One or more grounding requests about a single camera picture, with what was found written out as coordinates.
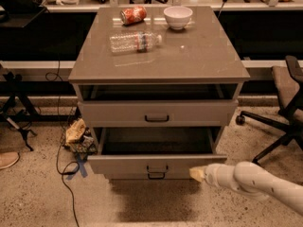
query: drawer handle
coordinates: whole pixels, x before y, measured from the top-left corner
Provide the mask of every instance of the drawer handle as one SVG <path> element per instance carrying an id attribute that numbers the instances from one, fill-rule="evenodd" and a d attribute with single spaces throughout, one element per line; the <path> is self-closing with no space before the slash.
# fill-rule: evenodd
<path id="1" fill-rule="evenodd" d="M 162 180 L 165 179 L 165 174 L 169 172 L 169 166 L 166 166 L 165 171 L 150 171 L 150 167 L 146 166 L 148 171 L 148 177 L 150 180 Z"/>
<path id="2" fill-rule="evenodd" d="M 165 123 L 169 121 L 169 115 L 166 118 L 149 118 L 145 115 L 145 121 L 149 123 Z"/>

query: drawer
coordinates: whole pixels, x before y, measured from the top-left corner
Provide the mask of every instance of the drawer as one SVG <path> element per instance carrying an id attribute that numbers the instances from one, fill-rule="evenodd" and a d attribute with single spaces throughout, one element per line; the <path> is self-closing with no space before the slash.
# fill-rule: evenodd
<path id="1" fill-rule="evenodd" d="M 79 102 L 88 127 L 226 126 L 237 100 Z"/>
<path id="2" fill-rule="evenodd" d="M 209 128 L 107 128 L 101 135 L 101 151 L 88 162 L 109 179 L 189 179 L 191 167 L 226 160 L 212 153 Z"/>
<path id="3" fill-rule="evenodd" d="M 76 87 L 76 92 L 84 101 L 222 100 L 234 98 L 238 87 L 238 83 L 87 84 Z"/>

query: open drawer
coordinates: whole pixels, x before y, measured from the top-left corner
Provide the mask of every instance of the open drawer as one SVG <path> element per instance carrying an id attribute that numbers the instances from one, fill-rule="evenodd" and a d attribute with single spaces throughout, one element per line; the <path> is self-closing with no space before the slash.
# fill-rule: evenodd
<path id="1" fill-rule="evenodd" d="M 108 179 L 189 179 L 189 169 L 223 163 L 213 154 L 210 128 L 102 129 L 99 155 L 88 157 L 97 174 Z"/>

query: white bowl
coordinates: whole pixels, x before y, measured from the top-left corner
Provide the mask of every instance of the white bowl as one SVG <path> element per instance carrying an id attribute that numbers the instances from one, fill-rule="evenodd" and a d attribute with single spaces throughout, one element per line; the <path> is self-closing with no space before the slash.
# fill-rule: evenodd
<path id="1" fill-rule="evenodd" d="M 184 6 L 172 6 L 164 9 L 164 17 L 173 29 L 182 29 L 190 21 L 192 10 Z"/>

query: chair wheel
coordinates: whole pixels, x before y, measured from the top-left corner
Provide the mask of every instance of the chair wheel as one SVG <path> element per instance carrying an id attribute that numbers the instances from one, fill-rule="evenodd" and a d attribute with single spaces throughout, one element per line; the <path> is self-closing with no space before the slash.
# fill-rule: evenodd
<path id="1" fill-rule="evenodd" d="M 99 0 L 99 2 L 100 2 L 101 4 L 105 4 L 105 3 L 106 3 L 106 0 Z"/>
<path id="2" fill-rule="evenodd" d="M 243 125 L 245 123 L 245 117 L 238 115 L 236 117 L 236 124 L 237 125 Z"/>

